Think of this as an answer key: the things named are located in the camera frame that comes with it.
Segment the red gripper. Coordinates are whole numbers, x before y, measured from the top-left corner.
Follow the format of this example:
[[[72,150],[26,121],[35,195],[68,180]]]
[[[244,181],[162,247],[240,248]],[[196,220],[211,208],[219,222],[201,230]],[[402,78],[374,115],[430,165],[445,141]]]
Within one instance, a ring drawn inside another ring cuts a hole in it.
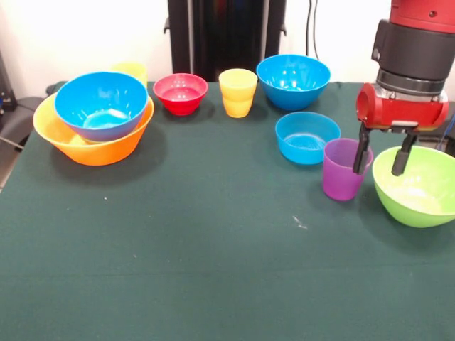
[[[419,97],[392,92],[377,84],[365,83],[356,100],[358,120],[361,121],[358,148],[353,172],[362,175],[369,160],[371,129],[404,129],[432,131],[441,126],[449,113],[449,100],[445,92],[435,97]],[[407,131],[401,147],[397,150],[392,174],[404,173],[418,133]]]

